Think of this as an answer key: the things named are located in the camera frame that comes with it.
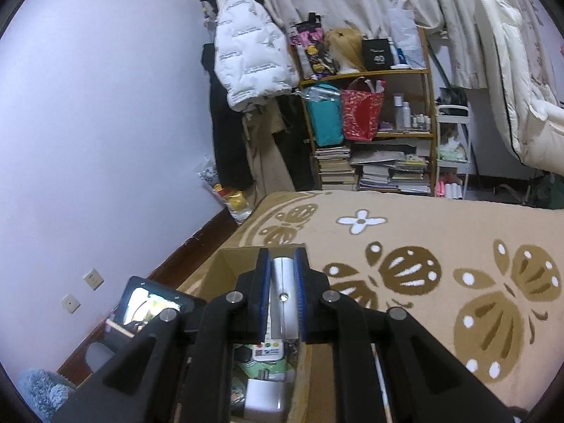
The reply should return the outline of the green surfboard-shaped remote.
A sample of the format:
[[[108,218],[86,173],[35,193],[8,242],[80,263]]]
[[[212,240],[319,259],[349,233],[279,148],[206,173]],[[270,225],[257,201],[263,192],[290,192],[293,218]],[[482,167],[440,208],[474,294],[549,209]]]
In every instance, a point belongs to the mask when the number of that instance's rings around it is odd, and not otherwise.
[[[247,363],[242,363],[236,361],[234,363],[234,374],[245,379],[293,382],[295,369],[287,359],[274,362],[251,360]]]

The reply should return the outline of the large white box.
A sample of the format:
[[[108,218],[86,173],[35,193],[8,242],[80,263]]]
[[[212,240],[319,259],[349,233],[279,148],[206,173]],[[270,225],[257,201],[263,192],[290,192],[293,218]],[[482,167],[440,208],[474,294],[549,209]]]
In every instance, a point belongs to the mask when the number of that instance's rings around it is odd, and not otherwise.
[[[244,418],[254,422],[282,423],[286,411],[284,382],[250,379],[244,405]]]

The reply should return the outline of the white TV remote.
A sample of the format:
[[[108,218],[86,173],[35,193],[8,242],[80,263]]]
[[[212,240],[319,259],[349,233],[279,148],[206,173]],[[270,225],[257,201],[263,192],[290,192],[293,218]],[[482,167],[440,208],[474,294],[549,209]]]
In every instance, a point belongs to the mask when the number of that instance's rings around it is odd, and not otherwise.
[[[277,362],[285,357],[285,343],[282,339],[266,339],[252,345],[251,358],[256,362]]]

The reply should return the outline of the light blue slim remote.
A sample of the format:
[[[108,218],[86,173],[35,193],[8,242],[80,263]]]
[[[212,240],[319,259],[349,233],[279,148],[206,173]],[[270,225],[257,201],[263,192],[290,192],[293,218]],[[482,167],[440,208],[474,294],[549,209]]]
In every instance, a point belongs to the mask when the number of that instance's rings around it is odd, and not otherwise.
[[[294,260],[278,257],[271,262],[270,336],[294,341],[299,338],[297,285]]]

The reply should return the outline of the keychain bunch with charms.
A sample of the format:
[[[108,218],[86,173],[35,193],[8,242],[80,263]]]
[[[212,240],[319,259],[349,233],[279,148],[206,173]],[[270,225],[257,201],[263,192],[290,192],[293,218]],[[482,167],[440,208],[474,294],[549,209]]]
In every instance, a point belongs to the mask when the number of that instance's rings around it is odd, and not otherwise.
[[[231,413],[242,415],[247,395],[247,366],[251,362],[252,351],[244,345],[233,347],[233,365],[231,377]]]

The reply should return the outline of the cardboard box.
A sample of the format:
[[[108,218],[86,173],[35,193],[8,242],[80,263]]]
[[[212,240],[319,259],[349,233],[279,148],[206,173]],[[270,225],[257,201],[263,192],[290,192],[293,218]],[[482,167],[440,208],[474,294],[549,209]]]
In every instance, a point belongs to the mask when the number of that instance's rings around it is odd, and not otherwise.
[[[210,300],[195,335],[181,398],[181,422],[232,422],[231,390],[235,350],[251,358],[282,359],[297,345],[297,364],[282,380],[251,378],[245,386],[242,421],[303,422],[307,418],[313,349],[313,315],[329,287],[311,269],[303,245],[243,247],[227,252],[237,265],[233,289]]]

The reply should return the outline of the beige patterned rug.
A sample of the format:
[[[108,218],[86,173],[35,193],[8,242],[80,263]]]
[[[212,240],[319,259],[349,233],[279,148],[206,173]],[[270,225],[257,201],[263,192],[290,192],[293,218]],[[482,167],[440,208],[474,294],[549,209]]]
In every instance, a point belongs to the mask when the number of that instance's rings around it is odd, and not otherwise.
[[[235,283],[234,247],[304,245],[334,290],[402,307],[509,407],[531,410],[563,364],[563,214],[375,192],[274,193],[182,291]]]

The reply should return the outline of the blue fuzzy slipper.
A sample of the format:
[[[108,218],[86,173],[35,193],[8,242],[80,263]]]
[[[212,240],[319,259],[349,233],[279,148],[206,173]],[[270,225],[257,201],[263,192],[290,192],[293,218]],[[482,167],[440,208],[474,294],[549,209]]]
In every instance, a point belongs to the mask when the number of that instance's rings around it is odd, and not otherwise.
[[[58,373],[28,369],[20,375],[17,389],[42,422],[52,422],[55,413],[75,392],[76,385]]]

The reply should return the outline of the black hanging coat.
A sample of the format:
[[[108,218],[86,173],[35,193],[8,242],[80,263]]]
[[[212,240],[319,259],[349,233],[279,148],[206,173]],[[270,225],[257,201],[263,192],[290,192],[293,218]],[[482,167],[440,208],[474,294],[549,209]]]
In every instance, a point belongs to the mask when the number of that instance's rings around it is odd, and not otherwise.
[[[212,43],[204,44],[201,63],[209,76],[209,112],[220,184],[246,191],[254,185],[254,178],[247,161],[243,115],[227,103],[227,90],[215,74],[215,46]]]

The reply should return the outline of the stack of books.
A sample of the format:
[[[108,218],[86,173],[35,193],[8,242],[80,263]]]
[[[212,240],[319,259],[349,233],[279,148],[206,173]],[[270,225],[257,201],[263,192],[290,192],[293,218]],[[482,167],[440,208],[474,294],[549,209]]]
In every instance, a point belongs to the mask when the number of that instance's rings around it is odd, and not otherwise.
[[[357,172],[350,163],[351,148],[347,144],[319,147],[314,150],[317,174],[323,190],[354,190]]]

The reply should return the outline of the wooden bookshelf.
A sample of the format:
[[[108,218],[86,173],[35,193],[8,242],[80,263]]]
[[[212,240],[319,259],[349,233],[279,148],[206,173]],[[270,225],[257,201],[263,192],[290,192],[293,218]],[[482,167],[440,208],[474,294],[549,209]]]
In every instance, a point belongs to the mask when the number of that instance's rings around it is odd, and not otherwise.
[[[301,98],[315,185],[431,196],[438,175],[438,124],[431,69],[404,65],[303,79]]]

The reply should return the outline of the white puffer jacket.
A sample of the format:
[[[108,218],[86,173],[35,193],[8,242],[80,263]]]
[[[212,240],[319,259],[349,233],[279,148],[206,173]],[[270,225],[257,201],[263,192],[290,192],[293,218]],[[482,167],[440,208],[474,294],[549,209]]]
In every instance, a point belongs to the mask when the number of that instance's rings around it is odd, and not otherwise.
[[[256,0],[216,0],[214,71],[227,104],[246,112],[290,94],[299,75],[289,43],[267,8]]]

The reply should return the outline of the white utility cart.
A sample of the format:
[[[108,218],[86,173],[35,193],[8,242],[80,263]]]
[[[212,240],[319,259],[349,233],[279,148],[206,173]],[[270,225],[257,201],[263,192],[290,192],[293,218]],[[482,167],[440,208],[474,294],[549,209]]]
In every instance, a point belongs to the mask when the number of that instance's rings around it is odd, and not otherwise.
[[[438,105],[436,124],[435,196],[463,200],[472,166],[470,109],[462,105]]]

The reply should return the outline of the cream duvet on chair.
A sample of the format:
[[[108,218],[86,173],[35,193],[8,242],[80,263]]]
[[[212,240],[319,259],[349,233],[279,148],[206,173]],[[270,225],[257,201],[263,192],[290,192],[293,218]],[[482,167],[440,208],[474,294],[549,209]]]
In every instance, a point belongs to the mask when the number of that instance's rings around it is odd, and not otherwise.
[[[563,174],[563,109],[533,77],[525,22],[517,0],[475,0],[494,121],[520,163]]]

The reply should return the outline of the wall socket lower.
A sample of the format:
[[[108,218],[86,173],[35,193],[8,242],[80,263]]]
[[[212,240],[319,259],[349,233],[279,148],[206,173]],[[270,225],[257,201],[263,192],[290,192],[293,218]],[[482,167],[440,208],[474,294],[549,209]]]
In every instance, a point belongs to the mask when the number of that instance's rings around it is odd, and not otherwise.
[[[72,294],[66,294],[60,303],[68,314],[74,314],[81,306],[81,303],[79,303],[78,299]]]

